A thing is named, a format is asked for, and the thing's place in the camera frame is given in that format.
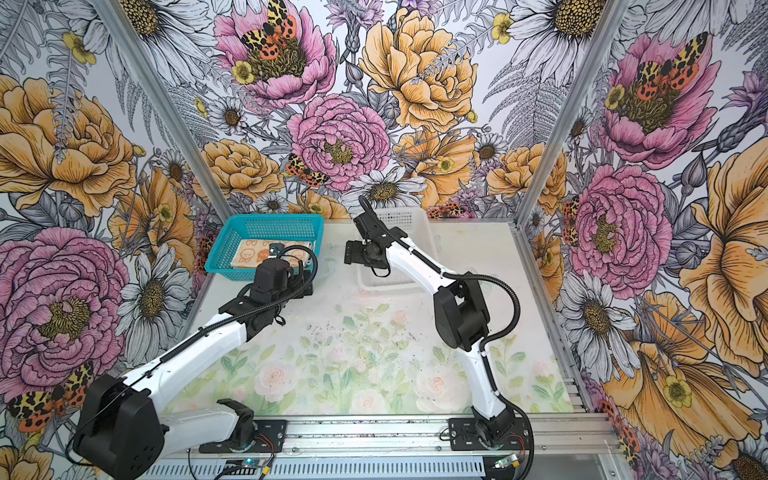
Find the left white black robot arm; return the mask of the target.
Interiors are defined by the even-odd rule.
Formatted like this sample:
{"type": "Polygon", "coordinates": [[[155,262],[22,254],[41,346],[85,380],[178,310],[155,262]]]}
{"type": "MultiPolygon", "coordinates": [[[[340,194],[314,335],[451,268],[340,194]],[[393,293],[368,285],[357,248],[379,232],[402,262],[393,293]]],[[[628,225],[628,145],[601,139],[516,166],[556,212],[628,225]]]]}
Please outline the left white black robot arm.
{"type": "Polygon", "coordinates": [[[283,258],[268,258],[251,283],[168,352],[123,376],[94,380],[66,454],[115,479],[137,479],[177,451],[204,444],[250,448],[257,437],[254,412],[239,401],[224,398],[211,408],[169,417],[163,412],[202,372],[281,322],[289,301],[311,294],[317,270],[317,259],[293,267],[283,258]]]}

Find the orange patterned towel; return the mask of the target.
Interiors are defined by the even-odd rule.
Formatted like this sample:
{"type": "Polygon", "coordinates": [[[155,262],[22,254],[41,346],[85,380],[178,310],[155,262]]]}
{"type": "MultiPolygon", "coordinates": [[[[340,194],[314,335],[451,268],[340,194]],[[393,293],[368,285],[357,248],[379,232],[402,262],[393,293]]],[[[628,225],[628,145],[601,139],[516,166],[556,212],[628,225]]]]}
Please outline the orange patterned towel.
{"type": "Polygon", "coordinates": [[[236,269],[255,269],[268,258],[280,257],[288,261],[294,268],[299,263],[310,264],[310,258],[305,248],[311,247],[310,242],[245,239],[237,245],[230,265],[236,269]]]}

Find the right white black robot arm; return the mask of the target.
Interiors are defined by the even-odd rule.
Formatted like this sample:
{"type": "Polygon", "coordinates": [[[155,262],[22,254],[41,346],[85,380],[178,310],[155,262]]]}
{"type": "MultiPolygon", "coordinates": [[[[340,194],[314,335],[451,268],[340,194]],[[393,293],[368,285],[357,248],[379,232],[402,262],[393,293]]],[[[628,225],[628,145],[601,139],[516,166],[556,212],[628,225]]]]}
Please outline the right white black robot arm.
{"type": "Polygon", "coordinates": [[[374,271],[399,270],[432,295],[436,331],[448,347],[458,352],[469,382],[478,436],[487,447],[501,445],[518,415],[496,384],[487,345],[517,326],[520,303],[516,293],[497,278],[449,270],[404,231],[386,227],[370,209],[357,215],[354,224],[361,238],[347,242],[344,262],[374,271]],[[495,334],[489,333],[490,312],[481,288],[483,282],[499,286],[512,301],[512,320],[495,334]]]}

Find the white plastic basket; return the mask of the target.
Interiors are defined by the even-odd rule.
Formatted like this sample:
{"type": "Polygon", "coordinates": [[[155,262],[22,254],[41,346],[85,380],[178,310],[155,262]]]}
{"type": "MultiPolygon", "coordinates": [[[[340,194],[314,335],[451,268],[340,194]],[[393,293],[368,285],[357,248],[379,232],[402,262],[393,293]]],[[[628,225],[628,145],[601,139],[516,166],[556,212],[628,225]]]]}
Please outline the white plastic basket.
{"type": "Polygon", "coordinates": [[[407,237],[387,248],[390,270],[371,270],[362,265],[354,265],[362,289],[381,293],[422,288],[432,294],[449,283],[441,276],[442,267],[434,257],[435,244],[423,210],[416,207],[392,207],[364,212],[374,212],[387,227],[399,227],[407,237]]]}

